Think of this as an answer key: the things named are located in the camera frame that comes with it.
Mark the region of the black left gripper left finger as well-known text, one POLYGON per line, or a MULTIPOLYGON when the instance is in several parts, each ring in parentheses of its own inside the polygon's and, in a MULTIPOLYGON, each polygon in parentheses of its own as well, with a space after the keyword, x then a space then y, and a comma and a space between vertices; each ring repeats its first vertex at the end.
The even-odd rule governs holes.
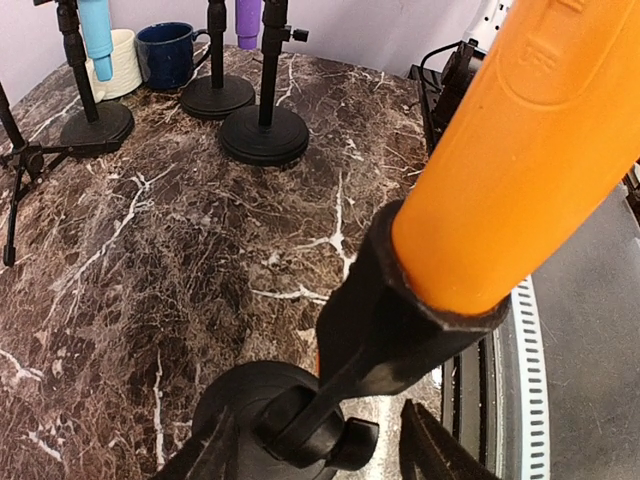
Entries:
POLYGON ((239 427, 225 407, 205 422, 183 448, 159 471, 159 478, 234 479, 238 460, 239 427))

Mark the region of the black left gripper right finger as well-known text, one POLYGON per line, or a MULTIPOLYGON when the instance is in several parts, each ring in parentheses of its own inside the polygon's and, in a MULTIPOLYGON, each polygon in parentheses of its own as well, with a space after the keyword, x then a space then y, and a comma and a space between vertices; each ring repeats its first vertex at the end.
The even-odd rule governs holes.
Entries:
POLYGON ((422 404, 409 399, 401 411, 399 466, 402 479, 495 480, 422 404))

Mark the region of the orange microphone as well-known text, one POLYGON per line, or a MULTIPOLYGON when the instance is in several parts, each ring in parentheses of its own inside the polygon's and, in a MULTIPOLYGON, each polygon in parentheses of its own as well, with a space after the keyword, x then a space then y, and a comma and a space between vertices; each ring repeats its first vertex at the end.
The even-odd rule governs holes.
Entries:
POLYGON ((638 3, 516 2, 394 220, 412 290, 491 310, 638 157, 638 3))

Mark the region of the purple microphone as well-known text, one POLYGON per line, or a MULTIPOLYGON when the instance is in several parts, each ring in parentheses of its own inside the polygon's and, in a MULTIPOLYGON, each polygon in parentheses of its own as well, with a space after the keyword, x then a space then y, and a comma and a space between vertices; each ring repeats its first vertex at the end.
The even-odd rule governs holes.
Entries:
POLYGON ((238 47, 243 50, 257 48, 261 25, 260 0, 235 1, 235 32, 238 47))

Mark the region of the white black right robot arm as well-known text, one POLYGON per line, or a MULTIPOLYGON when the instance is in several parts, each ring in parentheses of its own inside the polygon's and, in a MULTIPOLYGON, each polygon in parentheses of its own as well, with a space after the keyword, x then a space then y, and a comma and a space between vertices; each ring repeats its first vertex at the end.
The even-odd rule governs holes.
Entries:
POLYGON ((429 155, 449 125, 513 4, 511 0, 481 1, 461 40, 427 53, 419 65, 411 67, 410 77, 420 85, 429 155), (451 55, 442 72, 426 68, 430 58, 447 52, 451 55))

